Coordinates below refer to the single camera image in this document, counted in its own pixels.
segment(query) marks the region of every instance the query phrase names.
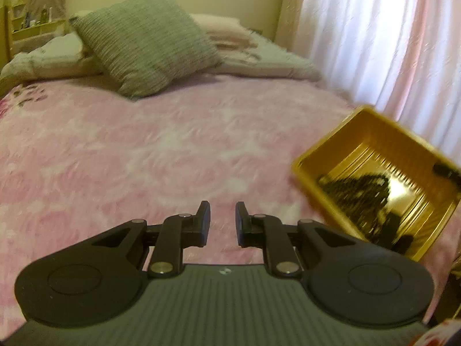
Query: throw pillow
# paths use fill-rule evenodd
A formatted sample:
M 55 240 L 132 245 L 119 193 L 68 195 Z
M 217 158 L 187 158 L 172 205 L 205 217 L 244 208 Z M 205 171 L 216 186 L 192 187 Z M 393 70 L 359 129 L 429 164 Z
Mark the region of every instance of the throw pillow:
M 175 0 L 127 0 L 70 19 L 84 44 L 130 99 L 215 66 L 215 45 Z

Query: white curtain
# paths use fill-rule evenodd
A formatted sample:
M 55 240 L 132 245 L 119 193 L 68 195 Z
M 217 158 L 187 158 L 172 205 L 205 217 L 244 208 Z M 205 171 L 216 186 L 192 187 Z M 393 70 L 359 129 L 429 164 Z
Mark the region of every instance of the white curtain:
M 276 42 L 461 165 L 461 0 L 284 0 Z

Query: bed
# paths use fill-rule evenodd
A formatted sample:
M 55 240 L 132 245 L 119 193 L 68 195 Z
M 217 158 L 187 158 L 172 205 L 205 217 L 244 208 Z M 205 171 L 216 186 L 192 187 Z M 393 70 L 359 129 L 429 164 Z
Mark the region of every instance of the bed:
M 129 219 L 160 223 L 211 203 L 193 263 L 260 263 L 237 245 L 234 207 L 284 223 L 320 216 L 290 164 L 352 107 L 305 80 L 194 75 L 131 102 L 104 76 L 16 87 L 0 101 L 0 338 L 23 322 L 13 286 L 31 261 Z M 460 234 L 456 212 L 422 263 L 436 293 Z

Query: ribbed surface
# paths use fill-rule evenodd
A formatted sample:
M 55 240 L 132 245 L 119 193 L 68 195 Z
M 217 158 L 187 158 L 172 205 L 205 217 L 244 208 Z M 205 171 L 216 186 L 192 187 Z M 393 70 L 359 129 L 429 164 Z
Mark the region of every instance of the ribbed surface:
M 459 203 L 455 184 L 436 175 L 432 167 L 446 162 L 427 142 L 418 140 L 369 107 L 357 109 L 341 126 L 294 162 L 306 190 L 325 208 L 329 219 L 358 238 L 358 231 L 316 178 L 332 180 L 384 174 L 390 180 L 387 210 L 402 217 L 397 236 L 414 240 L 405 256 L 418 261 L 435 242 Z
M 273 278 L 263 266 L 228 268 L 188 266 L 175 279 L 151 282 L 141 300 L 104 324 L 66 330 L 29 322 L 6 345 L 407 346 L 425 331 L 421 324 L 352 327 L 321 312 L 296 281 Z

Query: yellow plastic container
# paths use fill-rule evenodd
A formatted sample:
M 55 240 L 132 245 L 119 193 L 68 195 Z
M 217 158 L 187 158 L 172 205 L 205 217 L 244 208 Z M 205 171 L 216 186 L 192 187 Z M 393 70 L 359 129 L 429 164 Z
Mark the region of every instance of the yellow plastic container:
M 406 256 L 418 261 L 439 236 L 461 199 L 458 187 L 432 171 L 442 162 L 458 170 L 424 139 L 370 107 L 360 107 L 328 136 L 295 160 L 292 170 L 325 211 L 326 221 L 366 240 L 355 224 L 318 185 L 364 174 L 386 174 L 390 180 L 387 210 L 402 217 L 397 237 L 413 235 Z

